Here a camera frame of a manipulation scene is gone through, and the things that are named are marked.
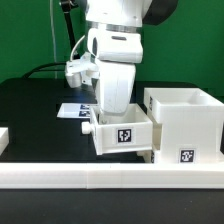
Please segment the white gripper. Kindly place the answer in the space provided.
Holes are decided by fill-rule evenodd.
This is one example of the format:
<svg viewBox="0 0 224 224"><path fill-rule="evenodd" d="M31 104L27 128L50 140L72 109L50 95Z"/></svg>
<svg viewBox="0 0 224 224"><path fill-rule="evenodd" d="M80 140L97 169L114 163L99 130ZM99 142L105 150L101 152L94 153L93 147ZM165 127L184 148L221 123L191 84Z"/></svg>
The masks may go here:
<svg viewBox="0 0 224 224"><path fill-rule="evenodd" d="M97 102L107 115L122 116L129 105L136 68L134 64L97 61Z"/></svg>

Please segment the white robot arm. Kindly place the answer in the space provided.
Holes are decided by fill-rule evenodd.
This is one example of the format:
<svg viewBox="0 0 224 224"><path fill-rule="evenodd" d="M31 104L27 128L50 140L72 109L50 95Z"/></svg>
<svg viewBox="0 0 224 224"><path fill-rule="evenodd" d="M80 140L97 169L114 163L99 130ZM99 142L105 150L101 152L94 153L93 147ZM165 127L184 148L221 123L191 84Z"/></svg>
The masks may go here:
<svg viewBox="0 0 224 224"><path fill-rule="evenodd" d="M142 61L140 29L159 25L175 11L178 0L77 0L85 11L88 32L80 38L87 51L66 63L74 88L97 81L96 99L105 115L123 115L130 102L136 65Z"/></svg>

